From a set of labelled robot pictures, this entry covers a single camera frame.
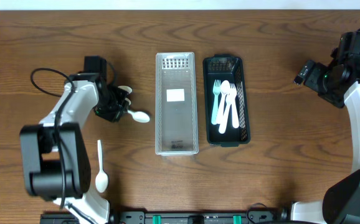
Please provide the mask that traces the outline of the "white plastic fork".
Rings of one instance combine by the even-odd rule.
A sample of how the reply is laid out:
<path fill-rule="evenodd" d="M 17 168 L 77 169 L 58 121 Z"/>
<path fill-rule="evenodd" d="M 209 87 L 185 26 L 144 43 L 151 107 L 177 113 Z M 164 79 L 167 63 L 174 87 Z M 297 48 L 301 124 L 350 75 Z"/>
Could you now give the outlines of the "white plastic fork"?
<path fill-rule="evenodd" d="M 237 106 L 236 106 L 236 102 L 235 102 L 235 98 L 237 96 L 237 89 L 235 87 L 235 84 L 233 84 L 233 83 L 230 84 L 230 95 L 232 98 L 232 102 L 231 102 L 232 127 L 237 129 L 237 128 L 239 128 L 239 116 L 238 116 Z"/>
<path fill-rule="evenodd" d="M 219 133 L 220 134 L 224 134 L 226 132 L 227 121 L 228 121 L 228 117 L 229 117 L 229 111 L 230 111 L 231 104 L 232 104 L 232 95 L 229 93 L 226 96 L 226 99 L 225 99 L 224 114 L 223 114 L 222 121 L 221 121 L 220 126 L 219 126 Z"/>

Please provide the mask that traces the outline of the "pale green plastic fork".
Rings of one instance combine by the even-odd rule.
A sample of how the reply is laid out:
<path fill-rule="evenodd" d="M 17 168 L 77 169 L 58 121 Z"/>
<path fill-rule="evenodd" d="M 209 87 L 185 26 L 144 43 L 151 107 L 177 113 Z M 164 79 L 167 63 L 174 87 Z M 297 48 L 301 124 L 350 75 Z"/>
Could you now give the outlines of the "pale green plastic fork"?
<path fill-rule="evenodd" d="M 218 97 L 220 94 L 220 85 L 221 82 L 220 80 L 215 80 L 214 85 L 213 85 L 213 89 L 212 92 L 214 94 L 214 102 L 213 102 L 213 107 L 212 107 L 212 115 L 211 115 L 211 123 L 213 125 L 217 124 L 217 112 L 218 112 Z"/>

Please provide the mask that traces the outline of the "black plastic basket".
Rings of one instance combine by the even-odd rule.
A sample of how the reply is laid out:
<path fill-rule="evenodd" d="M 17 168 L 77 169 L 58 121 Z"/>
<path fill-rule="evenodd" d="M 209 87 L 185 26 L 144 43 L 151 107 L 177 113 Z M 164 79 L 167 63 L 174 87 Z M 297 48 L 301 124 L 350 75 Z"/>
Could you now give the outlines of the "black plastic basket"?
<path fill-rule="evenodd" d="M 237 147 L 239 144 L 247 144 L 250 141 L 250 128 L 242 59 L 230 54 L 216 54 L 203 60 L 203 71 L 207 141 L 222 147 Z M 230 107 L 227 129 L 224 134 L 219 133 L 220 124 L 213 125 L 211 123 L 214 102 L 212 89 L 215 80 L 220 80 L 221 83 L 228 80 L 230 84 L 235 84 L 237 89 L 235 102 L 239 116 L 239 128 L 232 127 Z"/>

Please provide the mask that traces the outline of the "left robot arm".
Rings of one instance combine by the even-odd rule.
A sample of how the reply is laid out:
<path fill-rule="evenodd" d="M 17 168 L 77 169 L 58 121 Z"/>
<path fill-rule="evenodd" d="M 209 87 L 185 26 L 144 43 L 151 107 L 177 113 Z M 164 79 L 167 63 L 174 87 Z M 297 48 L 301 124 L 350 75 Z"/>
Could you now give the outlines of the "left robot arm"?
<path fill-rule="evenodd" d="M 123 90 L 102 72 L 65 78 L 64 92 L 38 124 L 19 134 L 29 195 L 67 209 L 80 223 L 116 223 L 110 203 L 91 185 L 91 167 L 81 129 L 90 112 L 101 116 Z"/>

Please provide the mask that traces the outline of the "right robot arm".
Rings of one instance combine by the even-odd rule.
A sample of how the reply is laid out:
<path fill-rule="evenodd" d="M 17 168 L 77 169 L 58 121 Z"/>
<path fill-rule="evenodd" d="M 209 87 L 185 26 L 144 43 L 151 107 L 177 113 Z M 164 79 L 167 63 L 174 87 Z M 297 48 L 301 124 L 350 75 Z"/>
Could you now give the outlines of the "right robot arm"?
<path fill-rule="evenodd" d="M 346 107 L 351 124 L 353 161 L 350 175 L 330 187 L 324 199 L 295 202 L 290 220 L 302 223 L 360 223 L 360 58 L 326 66 L 309 60 L 295 77 L 332 105 Z"/>

